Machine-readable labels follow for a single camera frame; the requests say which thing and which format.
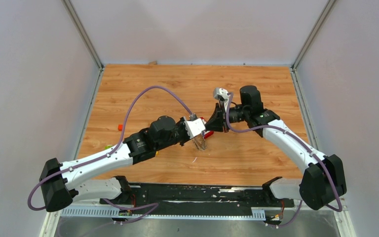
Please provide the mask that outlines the grey metal keyring disc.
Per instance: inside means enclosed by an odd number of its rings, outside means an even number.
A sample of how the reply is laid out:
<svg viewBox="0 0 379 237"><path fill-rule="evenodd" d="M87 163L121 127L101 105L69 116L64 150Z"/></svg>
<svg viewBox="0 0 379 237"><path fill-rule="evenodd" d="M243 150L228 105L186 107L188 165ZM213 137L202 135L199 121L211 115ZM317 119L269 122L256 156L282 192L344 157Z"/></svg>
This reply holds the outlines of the grey metal keyring disc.
<svg viewBox="0 0 379 237"><path fill-rule="evenodd" d="M202 134L199 134L197 136L195 136L193 139L192 139L195 147L199 150L199 151L204 151L207 149L207 144L206 144L206 141L203 137Z"/></svg>

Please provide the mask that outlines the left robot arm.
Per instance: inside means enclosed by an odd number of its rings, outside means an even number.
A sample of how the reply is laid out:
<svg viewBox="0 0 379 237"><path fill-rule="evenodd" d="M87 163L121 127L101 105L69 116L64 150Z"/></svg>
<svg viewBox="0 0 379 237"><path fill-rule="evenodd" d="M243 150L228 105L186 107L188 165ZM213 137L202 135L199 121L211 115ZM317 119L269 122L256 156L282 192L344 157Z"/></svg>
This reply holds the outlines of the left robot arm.
<svg viewBox="0 0 379 237"><path fill-rule="evenodd" d="M156 152L170 146L182 146L204 130L201 118L174 121L171 117L161 116L148 128L130 135L116 147L79 160L59 162L57 158L49 159L39 178L44 209L55 212L75 201L94 198L128 203L132 193L128 187L115 178L98 182L94 177L151 159Z"/></svg>

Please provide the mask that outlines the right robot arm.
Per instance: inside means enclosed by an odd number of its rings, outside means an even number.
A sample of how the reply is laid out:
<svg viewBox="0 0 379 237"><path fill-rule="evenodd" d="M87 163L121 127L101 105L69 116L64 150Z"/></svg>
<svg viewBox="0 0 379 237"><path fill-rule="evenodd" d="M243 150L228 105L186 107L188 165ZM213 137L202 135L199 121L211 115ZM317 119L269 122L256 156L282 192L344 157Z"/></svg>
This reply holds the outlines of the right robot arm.
<svg viewBox="0 0 379 237"><path fill-rule="evenodd" d="M217 87L215 110L206 123L214 132L255 132L281 150L302 173L301 179L276 177L263 184L263 202L275 206L281 199L303 201L313 210L328 207L342 211L341 196L347 192L342 160L327 155L295 134L274 111L266 109L256 86L239 90L240 103L233 93Z"/></svg>

